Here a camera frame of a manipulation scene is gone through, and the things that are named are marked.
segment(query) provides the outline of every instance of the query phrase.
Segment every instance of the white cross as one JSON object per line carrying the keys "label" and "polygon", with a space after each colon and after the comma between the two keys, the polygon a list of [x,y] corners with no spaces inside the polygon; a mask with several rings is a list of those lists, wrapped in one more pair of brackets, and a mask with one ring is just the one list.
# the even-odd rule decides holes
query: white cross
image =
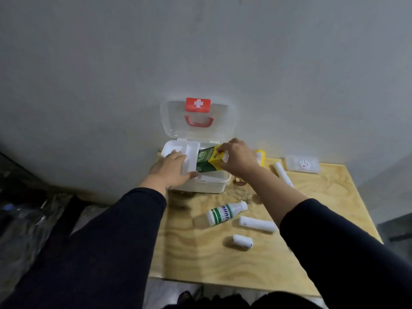
{"label": "white cross", "polygon": [[203,105],[203,102],[201,99],[197,99],[194,104],[196,105],[197,108],[200,108]]}

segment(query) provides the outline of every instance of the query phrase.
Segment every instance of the person's right hand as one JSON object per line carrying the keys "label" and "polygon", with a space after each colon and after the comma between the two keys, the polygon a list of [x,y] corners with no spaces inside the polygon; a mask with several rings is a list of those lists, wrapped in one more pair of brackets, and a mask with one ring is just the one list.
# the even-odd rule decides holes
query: person's right hand
{"label": "person's right hand", "polygon": [[220,167],[245,181],[247,181],[248,174],[259,167],[255,154],[244,141],[237,138],[230,140],[229,143],[223,143],[217,151],[229,152],[229,160],[227,163],[222,161]]}

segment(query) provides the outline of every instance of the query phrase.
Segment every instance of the open lid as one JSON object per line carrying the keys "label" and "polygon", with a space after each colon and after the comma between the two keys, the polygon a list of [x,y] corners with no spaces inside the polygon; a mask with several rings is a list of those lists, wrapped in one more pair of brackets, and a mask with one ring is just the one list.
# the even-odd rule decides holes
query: open lid
{"label": "open lid", "polygon": [[233,138],[236,127],[235,107],[209,99],[165,101],[160,114],[164,131],[171,138],[224,143]]}

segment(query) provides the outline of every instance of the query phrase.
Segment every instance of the green stripe on bottle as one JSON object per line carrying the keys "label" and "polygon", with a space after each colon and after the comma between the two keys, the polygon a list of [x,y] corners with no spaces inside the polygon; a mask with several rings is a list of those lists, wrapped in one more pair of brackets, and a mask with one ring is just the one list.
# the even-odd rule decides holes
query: green stripe on bottle
{"label": "green stripe on bottle", "polygon": [[221,223],[222,222],[222,216],[220,215],[219,210],[217,208],[215,208],[214,211],[216,213],[216,216],[218,217],[218,220],[219,220],[218,223]]}
{"label": "green stripe on bottle", "polygon": [[216,218],[216,214],[212,209],[212,213],[213,213],[213,218],[215,219],[215,224],[218,224],[218,219]]}
{"label": "green stripe on bottle", "polygon": [[233,218],[233,214],[232,214],[232,211],[230,210],[229,205],[225,205],[225,206],[226,206],[226,208],[227,208],[227,211],[229,211],[229,216],[230,216],[229,219]]}

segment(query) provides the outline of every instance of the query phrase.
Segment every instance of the plywood tabletop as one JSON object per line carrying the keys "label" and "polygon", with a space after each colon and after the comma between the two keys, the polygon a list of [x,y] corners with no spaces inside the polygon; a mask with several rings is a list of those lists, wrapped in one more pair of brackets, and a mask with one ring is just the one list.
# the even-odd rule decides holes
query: plywood tabletop
{"label": "plywood tabletop", "polygon": [[[274,173],[275,161],[281,160],[265,161]],[[322,163],[318,175],[287,173],[296,189],[381,240],[344,165]],[[241,200],[249,206],[242,215],[271,220],[250,185],[236,186],[232,180],[221,194],[169,192],[149,276],[319,296],[279,232],[241,227],[238,218],[207,227],[206,211]],[[253,238],[253,248],[244,251],[232,246],[234,233]]]}

